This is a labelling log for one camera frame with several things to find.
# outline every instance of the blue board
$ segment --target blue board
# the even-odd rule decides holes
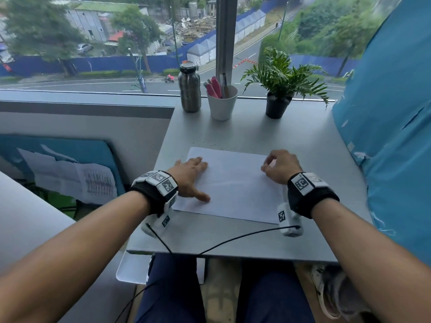
[[[402,0],[333,107],[374,225],[431,265],[431,0]]]
[[[29,181],[34,174],[18,152],[18,148],[50,155],[57,161],[97,163],[111,169],[118,195],[124,194],[124,186],[108,144],[103,140],[72,140],[22,135],[0,135],[0,155],[16,166]]]

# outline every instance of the person's left hand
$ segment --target person's left hand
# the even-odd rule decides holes
[[[178,195],[181,197],[196,197],[200,201],[210,201],[209,195],[196,189],[194,181],[199,173],[207,169],[208,163],[202,162],[202,157],[191,158],[185,163],[181,160],[167,170],[178,184]]]

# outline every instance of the red roof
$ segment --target red roof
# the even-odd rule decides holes
[[[123,37],[123,34],[124,34],[123,31],[119,31],[118,33],[115,33],[114,35],[109,36],[108,41],[118,42],[118,40]]]

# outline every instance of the green roof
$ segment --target green roof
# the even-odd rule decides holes
[[[130,3],[113,3],[113,2],[94,2],[94,1],[80,1],[73,2],[77,4],[73,6],[76,10],[88,10],[97,12],[123,12],[126,10]]]

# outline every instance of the black plant pot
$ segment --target black plant pot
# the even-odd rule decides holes
[[[291,101],[292,96],[290,95],[286,95],[282,99],[277,99],[275,98],[274,94],[269,92],[266,96],[265,114],[271,119],[280,119]]]

